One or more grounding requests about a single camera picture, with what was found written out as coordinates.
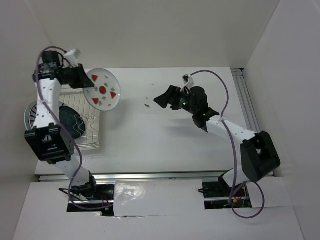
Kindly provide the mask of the dark blue glazed plate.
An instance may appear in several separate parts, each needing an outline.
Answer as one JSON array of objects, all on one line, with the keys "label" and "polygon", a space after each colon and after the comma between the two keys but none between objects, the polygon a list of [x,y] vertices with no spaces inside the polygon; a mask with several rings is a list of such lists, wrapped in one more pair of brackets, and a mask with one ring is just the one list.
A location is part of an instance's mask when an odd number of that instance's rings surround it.
[{"label": "dark blue glazed plate", "polygon": [[69,106],[59,107],[59,120],[74,140],[79,139],[86,132],[86,124],[83,118]]}]

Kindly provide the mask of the blue striped plate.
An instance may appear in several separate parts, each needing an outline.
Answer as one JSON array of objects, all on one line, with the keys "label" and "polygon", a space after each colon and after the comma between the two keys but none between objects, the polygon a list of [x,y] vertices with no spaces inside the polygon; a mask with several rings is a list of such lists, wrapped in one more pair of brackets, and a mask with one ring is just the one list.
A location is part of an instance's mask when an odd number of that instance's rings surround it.
[{"label": "blue striped plate", "polygon": [[37,117],[37,102],[32,102],[32,108],[30,110],[30,114],[29,114],[29,130],[31,130],[33,128],[33,125],[35,123]]}]

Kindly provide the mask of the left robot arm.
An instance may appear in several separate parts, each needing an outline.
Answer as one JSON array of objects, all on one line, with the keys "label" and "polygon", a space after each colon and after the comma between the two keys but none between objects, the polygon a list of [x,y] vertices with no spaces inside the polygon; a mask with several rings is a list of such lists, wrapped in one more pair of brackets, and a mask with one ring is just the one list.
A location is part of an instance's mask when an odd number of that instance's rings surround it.
[{"label": "left robot arm", "polygon": [[79,63],[80,51],[66,51],[57,46],[42,50],[32,75],[37,91],[37,110],[33,126],[24,138],[41,162],[58,168],[69,180],[68,192],[87,200],[97,197],[99,187],[92,173],[85,169],[75,140],[60,122],[62,86],[83,89],[93,86]]}]

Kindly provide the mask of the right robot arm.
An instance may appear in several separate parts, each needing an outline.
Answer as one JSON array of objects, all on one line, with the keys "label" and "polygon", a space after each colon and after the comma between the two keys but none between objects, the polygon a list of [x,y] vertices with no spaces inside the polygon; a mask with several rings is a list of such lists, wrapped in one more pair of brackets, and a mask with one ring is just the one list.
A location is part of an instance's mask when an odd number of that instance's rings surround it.
[{"label": "right robot arm", "polygon": [[242,183],[257,183],[281,165],[269,133],[254,132],[224,119],[209,106],[202,87],[181,89],[171,85],[154,102],[163,109],[187,111],[198,128],[231,143],[237,164],[218,178],[218,190],[223,196],[230,196]]}]

